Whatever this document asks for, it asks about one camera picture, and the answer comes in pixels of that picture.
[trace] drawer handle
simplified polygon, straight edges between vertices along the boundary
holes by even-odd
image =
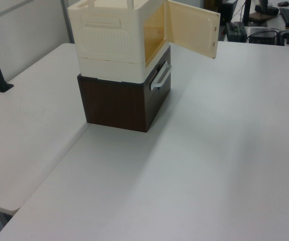
[[[170,64],[168,64],[167,61],[164,62],[162,68],[160,69],[159,73],[156,75],[156,77],[154,78],[154,80],[151,83],[151,87],[150,89],[153,90],[154,88],[160,88],[161,86],[163,86],[163,84],[165,83],[166,79],[169,77],[170,73],[171,73],[171,69],[172,66]],[[163,75],[163,73],[168,70],[165,74],[165,76],[163,77],[163,79],[158,83],[158,81],[160,80],[161,76]]]

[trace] vented panel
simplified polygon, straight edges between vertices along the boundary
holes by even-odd
[[[130,36],[125,30],[83,27],[81,46],[88,52],[106,54],[130,54]]]

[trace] computer mouse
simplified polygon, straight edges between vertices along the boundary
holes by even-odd
[[[279,6],[279,7],[288,7],[289,6],[289,2],[281,2],[281,3],[278,3],[277,6]]]

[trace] white table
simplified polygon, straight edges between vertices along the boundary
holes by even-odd
[[[171,56],[149,132],[90,125],[0,241],[289,240],[289,50]]]
[[[64,44],[0,93],[0,211],[16,213],[86,130],[78,74]]]

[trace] gray wall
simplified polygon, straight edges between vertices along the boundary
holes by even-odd
[[[69,43],[61,0],[34,0],[0,16],[0,67],[6,81]]]

